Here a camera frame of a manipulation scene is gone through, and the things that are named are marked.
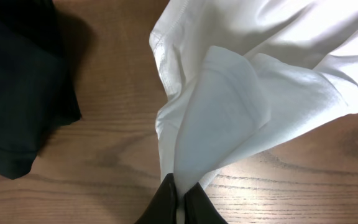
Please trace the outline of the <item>white t-shirt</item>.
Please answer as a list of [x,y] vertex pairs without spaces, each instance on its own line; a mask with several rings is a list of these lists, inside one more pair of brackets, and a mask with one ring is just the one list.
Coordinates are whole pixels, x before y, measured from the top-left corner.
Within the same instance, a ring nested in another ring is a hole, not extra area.
[[214,170],[358,113],[358,1],[170,1],[150,34],[162,175]]

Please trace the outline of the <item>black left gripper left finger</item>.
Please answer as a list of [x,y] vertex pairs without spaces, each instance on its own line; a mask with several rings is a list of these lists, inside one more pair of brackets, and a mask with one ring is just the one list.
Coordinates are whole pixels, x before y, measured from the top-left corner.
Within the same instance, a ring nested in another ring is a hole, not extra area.
[[177,206],[175,180],[173,174],[169,173],[135,224],[176,224]]

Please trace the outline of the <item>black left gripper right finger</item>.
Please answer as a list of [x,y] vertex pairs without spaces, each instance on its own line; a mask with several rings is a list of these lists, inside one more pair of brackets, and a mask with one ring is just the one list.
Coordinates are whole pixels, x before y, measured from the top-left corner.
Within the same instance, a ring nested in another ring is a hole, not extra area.
[[227,224],[197,183],[185,194],[185,224]]

